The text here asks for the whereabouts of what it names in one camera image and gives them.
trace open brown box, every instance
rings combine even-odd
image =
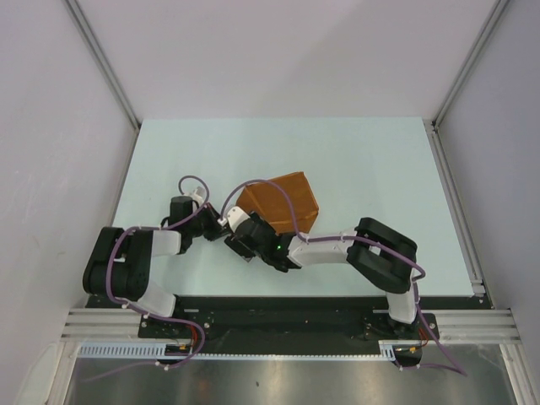
[[[282,175],[271,179],[289,195],[301,232],[309,232],[319,213],[319,206],[313,196],[310,183],[303,171]],[[247,213],[261,215],[278,233],[293,232],[293,221],[289,206],[282,193],[274,186],[257,183],[246,186],[236,205]]]

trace purple cable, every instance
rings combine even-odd
[[[426,321],[426,319],[424,317],[424,314],[422,313],[422,308],[420,308],[419,290],[418,290],[418,285],[416,284],[416,282],[425,277],[425,270],[423,270],[417,263],[413,262],[408,257],[405,257],[404,255],[394,251],[393,249],[391,249],[391,248],[389,248],[387,246],[382,245],[379,242],[376,242],[376,241],[368,239],[368,238],[364,238],[362,236],[344,235],[344,236],[321,236],[321,237],[318,237],[318,238],[305,238],[305,236],[302,233],[300,233],[300,231],[299,231],[298,223],[297,223],[297,219],[296,219],[296,214],[294,213],[293,203],[290,200],[289,195],[287,194],[287,192],[281,186],[279,186],[278,184],[276,184],[276,183],[274,183],[273,181],[270,181],[270,180],[263,180],[263,179],[249,180],[249,181],[244,181],[242,184],[237,186],[229,194],[229,196],[225,199],[223,207],[221,208],[221,218],[224,217],[225,209],[227,208],[227,204],[229,203],[230,199],[241,188],[243,188],[245,186],[248,186],[250,184],[254,184],[254,183],[266,183],[266,184],[269,184],[270,186],[274,186],[275,188],[277,188],[283,194],[283,197],[285,198],[285,201],[287,202],[287,205],[289,206],[289,211],[290,211],[291,218],[292,218],[292,221],[293,221],[294,232],[296,233],[296,236],[298,236],[298,239],[302,240],[303,242],[305,242],[305,243],[316,243],[316,242],[328,242],[328,241],[332,241],[332,240],[357,240],[359,242],[365,243],[366,245],[378,247],[382,251],[385,251],[389,255],[394,256],[395,258],[401,260],[402,262],[406,263],[410,267],[417,270],[419,272],[419,275],[412,277],[411,281],[413,282],[414,301],[416,302],[416,310],[418,312],[418,317],[420,318],[420,321],[424,324],[425,329],[428,331],[429,335],[431,336],[431,338],[433,339],[433,341],[435,342],[435,344],[437,345],[439,350],[454,365],[454,367],[450,367],[450,366],[444,365],[444,364],[431,364],[431,363],[428,363],[428,364],[419,365],[418,367],[413,366],[413,367],[402,367],[402,368],[403,369],[417,369],[419,367],[439,368],[439,369],[446,369],[446,370],[454,371],[454,372],[456,372],[458,374],[467,376],[467,372],[459,365],[459,363],[457,363],[457,361],[454,360],[453,356],[448,351],[448,349],[445,348],[442,345],[442,343],[439,341],[439,339],[435,336],[435,334],[433,333],[433,331],[429,327],[429,324]]]
[[[201,204],[201,206],[199,208],[197,208],[191,215],[188,215],[183,220],[178,221],[175,224],[169,224],[168,226],[164,227],[163,230],[172,230],[172,229],[176,228],[177,226],[185,224],[187,221],[194,218],[198,213],[201,212],[201,210],[207,204],[208,199],[210,198],[210,190],[208,189],[207,184],[203,181],[203,179],[201,179],[201,178],[199,178],[199,177],[197,177],[195,175],[185,175],[180,179],[180,181],[178,182],[178,189],[180,190],[180,192],[182,192],[182,188],[181,188],[182,182],[187,180],[187,179],[194,179],[194,180],[199,181],[202,184],[202,186],[206,190],[206,197],[204,199],[204,203]],[[181,365],[184,365],[193,356],[197,355],[201,351],[201,349],[203,348],[204,342],[206,340],[204,330],[196,322],[188,321],[186,319],[167,318],[165,316],[148,314],[146,311],[142,310],[141,308],[137,307],[134,304],[129,303],[127,300],[118,300],[114,296],[114,294],[112,293],[112,286],[111,286],[112,267],[113,267],[114,262],[115,262],[115,257],[118,254],[118,250],[120,249],[120,246],[122,245],[122,242],[131,233],[133,233],[135,230],[160,230],[160,228],[154,227],[154,226],[132,226],[130,228],[127,228],[126,230],[124,230],[124,232],[121,233],[120,237],[118,238],[118,240],[116,241],[115,245],[112,248],[111,256],[109,257],[109,261],[107,262],[107,271],[106,271],[106,274],[105,274],[105,290],[106,290],[106,293],[107,293],[107,297],[109,298],[109,300],[111,300],[114,303],[127,305],[127,308],[130,308],[130,309],[138,312],[139,314],[148,315],[149,317],[157,319],[159,321],[175,322],[175,323],[181,323],[181,324],[184,324],[184,325],[189,325],[189,326],[195,327],[199,331],[199,333],[201,335],[201,342],[197,345],[197,348],[195,350],[193,350],[193,352],[191,354],[186,356],[182,361],[180,361],[177,364],[169,365],[169,369],[175,369],[175,368],[180,367]],[[137,362],[137,363],[131,363],[131,364],[119,367],[117,369],[107,371],[107,372],[105,372],[103,374],[95,375],[93,377],[85,379],[84,382],[95,381],[95,380],[98,380],[100,378],[107,377],[108,375],[114,375],[116,373],[119,373],[121,371],[130,369],[132,367],[136,367],[136,366],[139,366],[139,365],[152,365],[152,364],[154,364],[154,362],[150,362],[150,361],[140,361],[140,362]]]

